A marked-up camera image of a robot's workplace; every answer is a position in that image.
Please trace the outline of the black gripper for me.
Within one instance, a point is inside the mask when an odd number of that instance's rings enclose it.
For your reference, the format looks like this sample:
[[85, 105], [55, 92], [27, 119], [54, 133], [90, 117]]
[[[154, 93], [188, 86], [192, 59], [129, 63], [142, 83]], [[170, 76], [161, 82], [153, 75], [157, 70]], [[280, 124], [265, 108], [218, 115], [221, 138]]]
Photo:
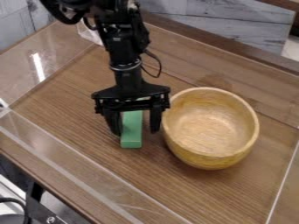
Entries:
[[131, 63], [110, 63], [117, 84], [91, 95], [95, 111], [106, 118], [111, 132], [122, 135], [122, 115], [119, 112], [151, 110], [151, 132], [161, 129], [162, 113], [171, 107], [171, 88], [146, 81], [143, 77], [143, 61]]

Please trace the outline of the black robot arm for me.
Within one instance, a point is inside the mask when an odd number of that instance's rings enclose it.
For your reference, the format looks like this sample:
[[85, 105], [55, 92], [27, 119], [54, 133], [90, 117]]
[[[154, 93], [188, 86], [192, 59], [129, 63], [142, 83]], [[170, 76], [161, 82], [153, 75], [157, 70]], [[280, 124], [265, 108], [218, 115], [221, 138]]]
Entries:
[[115, 135], [123, 132], [122, 114], [150, 112], [150, 127], [161, 129], [163, 112], [171, 107], [167, 86], [146, 81], [142, 55], [150, 54], [150, 31], [137, 0], [41, 0], [53, 16], [66, 25], [82, 22], [101, 37], [110, 55], [117, 85], [91, 95], [95, 111], [103, 115]]

